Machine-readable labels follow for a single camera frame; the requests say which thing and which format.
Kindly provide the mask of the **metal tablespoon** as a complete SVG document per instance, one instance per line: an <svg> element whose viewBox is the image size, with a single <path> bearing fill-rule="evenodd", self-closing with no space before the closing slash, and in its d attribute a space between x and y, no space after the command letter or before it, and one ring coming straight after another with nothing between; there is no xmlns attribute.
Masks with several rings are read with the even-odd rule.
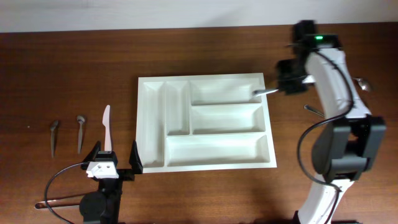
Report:
<svg viewBox="0 0 398 224"><path fill-rule="evenodd" d="M362 91L370 92L372 91L371 84L365 78L353 78L356 81L358 86L362 89Z"/></svg>
<svg viewBox="0 0 398 224"><path fill-rule="evenodd" d="M310 105L304 105L303 108L304 108L305 110L308 110L308 111L314 113L314 114L317 114L318 116L320 116L320 117L322 117L322 118L325 117L325 115L324 115L320 110L318 110L318 109L316 109L316 108L314 108L314 107L312 107L312 106L310 106Z"/></svg>

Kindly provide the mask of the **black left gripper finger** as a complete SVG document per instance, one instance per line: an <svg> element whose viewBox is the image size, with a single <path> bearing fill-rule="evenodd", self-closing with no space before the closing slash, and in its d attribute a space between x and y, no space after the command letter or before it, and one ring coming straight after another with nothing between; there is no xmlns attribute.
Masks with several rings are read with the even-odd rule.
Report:
<svg viewBox="0 0 398 224"><path fill-rule="evenodd" d="M101 150L101 142L97 141L94 145L93 149L88 153L88 155L84 158L83 162L91 162L95 160L96 155Z"/></svg>
<svg viewBox="0 0 398 224"><path fill-rule="evenodd" d="M133 171L133 173L135 174L143 173L143 165L139 157L136 141L133 141L132 143L131 153L129 156L129 164L131 165L131 170Z"/></svg>

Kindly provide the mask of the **small dark metal teaspoon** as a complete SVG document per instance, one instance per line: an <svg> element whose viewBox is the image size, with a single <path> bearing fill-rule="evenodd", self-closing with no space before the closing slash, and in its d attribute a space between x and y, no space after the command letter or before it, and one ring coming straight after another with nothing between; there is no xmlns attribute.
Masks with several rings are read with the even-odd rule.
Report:
<svg viewBox="0 0 398 224"><path fill-rule="evenodd" d="M55 120L50 125L50 149L52 158L55 157L55 130L58 128L59 120Z"/></svg>

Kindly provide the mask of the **metal fork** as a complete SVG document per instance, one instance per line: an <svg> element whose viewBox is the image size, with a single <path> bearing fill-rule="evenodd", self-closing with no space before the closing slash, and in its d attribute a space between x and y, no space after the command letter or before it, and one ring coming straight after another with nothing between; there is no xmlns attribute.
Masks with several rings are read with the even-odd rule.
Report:
<svg viewBox="0 0 398 224"><path fill-rule="evenodd" d="M278 91L278 89L254 90L252 92L252 96L253 97L257 97L257 96L262 96L262 95L268 95L268 94L271 94L271 93L275 93L277 91Z"/></svg>

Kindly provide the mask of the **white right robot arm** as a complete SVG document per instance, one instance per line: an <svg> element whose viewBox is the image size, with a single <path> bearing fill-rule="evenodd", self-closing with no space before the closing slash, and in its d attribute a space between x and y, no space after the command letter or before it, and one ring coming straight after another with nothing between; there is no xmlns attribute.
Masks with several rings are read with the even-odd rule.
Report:
<svg viewBox="0 0 398 224"><path fill-rule="evenodd" d="M292 223L331 223L345 192L369 171L386 131L359 97L336 34L320 34L313 20L292 28L292 59L277 63L277 88L286 95L315 85L324 119L299 137L297 160L312 181L309 195Z"/></svg>

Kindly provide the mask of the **white plastic cutlery tray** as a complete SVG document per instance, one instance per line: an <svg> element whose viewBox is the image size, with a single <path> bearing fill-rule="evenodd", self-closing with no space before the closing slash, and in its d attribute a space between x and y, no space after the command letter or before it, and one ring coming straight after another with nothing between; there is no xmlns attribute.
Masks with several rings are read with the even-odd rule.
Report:
<svg viewBox="0 0 398 224"><path fill-rule="evenodd" d="M275 168L261 73L140 77L136 142L146 173Z"/></svg>

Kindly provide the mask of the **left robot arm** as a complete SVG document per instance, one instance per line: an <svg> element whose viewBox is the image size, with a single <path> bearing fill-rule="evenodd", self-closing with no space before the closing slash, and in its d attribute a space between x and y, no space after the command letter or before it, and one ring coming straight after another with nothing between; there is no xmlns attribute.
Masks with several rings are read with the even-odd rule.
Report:
<svg viewBox="0 0 398 224"><path fill-rule="evenodd" d="M118 169L118 158L114 151L103 151L97 141L84 158L81 169L98 182L98 189L83 196L79 211L84 223L117 223L123 183L133 181L136 174L143 173L143 166L133 142L129 155L130 169Z"/></svg>

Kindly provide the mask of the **pink plastic knife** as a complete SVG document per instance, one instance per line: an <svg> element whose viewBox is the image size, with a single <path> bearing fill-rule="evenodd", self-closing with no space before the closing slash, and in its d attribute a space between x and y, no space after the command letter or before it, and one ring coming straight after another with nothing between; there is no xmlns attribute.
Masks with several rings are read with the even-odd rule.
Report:
<svg viewBox="0 0 398 224"><path fill-rule="evenodd" d="M112 151L111 143L111 129L110 129L110 105L107 105L104 109L102 123L105 127L105 137L104 137L104 150Z"/></svg>

